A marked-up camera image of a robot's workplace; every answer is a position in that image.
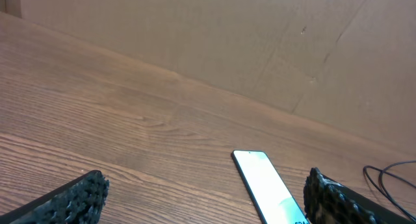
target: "black phone edge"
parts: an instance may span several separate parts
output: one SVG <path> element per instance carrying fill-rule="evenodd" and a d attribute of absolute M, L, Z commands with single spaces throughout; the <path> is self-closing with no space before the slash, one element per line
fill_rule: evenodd
<path fill-rule="evenodd" d="M 235 167 L 237 167 L 237 171 L 239 171 L 240 177 L 241 177 L 241 179 L 242 179 L 242 181 L 243 181 L 243 183 L 244 183 L 244 186 L 246 187 L 246 190 L 247 190 L 247 192 L 248 192 L 248 195 L 250 195 L 250 198 L 251 198 L 251 200 L 253 201 L 254 207 L 255 207 L 255 209 L 257 210 L 257 213 L 259 214 L 259 217 L 260 217 L 261 223 L 263 223 L 263 224 L 267 224 L 266 219 L 265 219 L 265 217 L 264 217 L 263 213 L 261 212 L 261 209 L 260 209 L 259 205 L 257 204 L 257 201 L 255 200 L 254 194 L 253 194 L 252 190 L 250 189 L 250 186 L 248 185 L 247 179 L 246 179 L 246 177 L 244 176 L 244 173 L 242 172 L 242 169 L 241 169 L 241 167 L 240 167 L 240 164 L 239 164 L 239 162 L 237 161 L 237 159 L 235 158 L 235 155 L 234 155 L 234 152 L 235 152 L 235 151 L 262 152 L 262 153 L 266 154 L 266 156 L 267 156 L 267 153 L 265 153 L 264 151 L 260 151 L 260 150 L 243 150 L 243 149 L 236 149 L 236 150 L 233 150 L 233 152 L 231 153 L 231 157 L 232 157 L 232 159 L 233 159 L 233 161 L 234 161 Z M 273 165 L 273 168 L 274 168 L 274 171 L 275 171 L 275 172 L 279 175 L 279 173 L 278 173 L 278 171 L 276 170 L 276 168 L 274 167 L 274 165 Z M 287 186 L 286 186 L 286 184 L 285 184 L 285 181 L 283 181 L 283 179 L 281 179 L 281 181 L 283 182 L 283 184 L 284 184 L 284 185 L 285 185 L 285 187 L 287 188 Z M 302 213 L 304 213 L 304 211 L 300 208 L 300 206 L 299 206 L 298 202 L 297 202 L 297 201 L 296 201 L 296 199 L 294 198 L 293 194 L 291 193 L 291 191 L 290 191 L 288 188 L 287 188 L 287 190 L 288 190 L 288 191 L 289 191 L 289 193 L 291 194 L 292 198 L 294 199 L 294 202 L 296 203 L 296 205 L 298 206 L 298 208 L 300 209 L 300 211 L 301 211 Z"/>

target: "wooden table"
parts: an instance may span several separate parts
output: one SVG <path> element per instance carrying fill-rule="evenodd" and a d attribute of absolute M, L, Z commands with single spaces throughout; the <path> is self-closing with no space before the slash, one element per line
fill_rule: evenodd
<path fill-rule="evenodd" d="M 0 14 L 0 214 L 100 169 L 101 223 L 258 223 L 236 148 L 266 151 L 302 207 L 316 166 L 392 208 L 362 167 L 416 157 Z"/>

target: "wall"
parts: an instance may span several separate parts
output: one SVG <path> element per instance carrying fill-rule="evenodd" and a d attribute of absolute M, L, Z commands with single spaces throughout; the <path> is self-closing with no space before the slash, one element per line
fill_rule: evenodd
<path fill-rule="evenodd" d="M 21 16 L 276 108 L 416 142 L 416 0 L 20 0 Z"/>

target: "cord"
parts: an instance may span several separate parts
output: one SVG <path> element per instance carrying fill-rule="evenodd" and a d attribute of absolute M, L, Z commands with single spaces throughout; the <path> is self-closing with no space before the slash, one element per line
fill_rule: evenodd
<path fill-rule="evenodd" d="M 416 163 L 416 160 L 409 160 L 409 161 L 404 161 L 404 162 L 397 162 L 397 163 L 394 163 L 394 164 L 391 164 L 390 166 L 387 166 L 386 168 L 384 168 L 384 169 L 378 169 L 378 168 L 376 168 L 376 167 L 374 167 L 374 166 L 364 166 L 364 168 L 363 168 L 363 172 L 364 172 L 364 175 L 370 180 L 370 182 L 372 183 L 372 185 L 374 186 L 374 187 L 376 187 L 377 188 L 377 190 L 381 193 L 381 194 L 383 194 L 390 202 L 392 202 L 400 211 L 402 211 L 402 213 L 404 214 L 404 215 L 406 215 L 408 218 L 410 218 L 412 221 L 414 221 L 415 223 L 416 223 L 416 217 L 414 216 L 414 215 L 412 215 L 412 214 L 410 214 L 406 209 L 404 209 L 402 206 L 400 206 L 392 197 L 391 197 L 391 195 L 390 195 L 390 193 L 387 191 L 387 189 L 385 188 L 385 186 L 384 186 L 384 183 L 383 183 L 383 175 L 384 174 L 388 174 L 388 175 L 390 175 L 390 176 L 392 176 L 392 177 L 394 177 L 394 178 L 396 178 L 396 179 L 398 179 L 398 180 L 401 180 L 402 182 L 405 182 L 406 184 L 409 184 L 410 186 L 412 186 L 412 187 L 414 187 L 414 188 L 416 188 L 416 185 L 414 185 L 414 184 L 412 184 L 411 182 L 409 182 L 409 181 L 407 181 L 406 179 L 403 179 L 402 177 L 399 177 L 399 176 L 397 176 L 397 175 L 394 175 L 394 174 L 392 174 L 392 173 L 389 173 L 389 172 L 387 172 L 387 170 L 388 169 L 390 169 L 390 168 L 392 168 L 393 166 L 397 166 L 397 165 L 401 165 L 401 164 L 407 164 L 407 163 Z M 380 185 L 380 187 L 379 186 L 377 186 L 377 184 L 371 179 L 371 177 L 370 177 L 370 175 L 369 175 L 369 173 L 367 172 L 367 168 L 370 168 L 370 169 L 374 169 L 374 170 L 376 170 L 376 171 L 379 171 L 380 172 L 380 174 L 378 175 L 378 183 L 379 183 L 379 185 Z"/>

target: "phone screen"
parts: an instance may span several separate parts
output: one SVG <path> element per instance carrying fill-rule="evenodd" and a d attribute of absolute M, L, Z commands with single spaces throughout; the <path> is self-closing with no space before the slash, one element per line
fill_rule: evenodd
<path fill-rule="evenodd" d="M 232 156 L 263 223 L 309 223 L 264 152 Z"/>

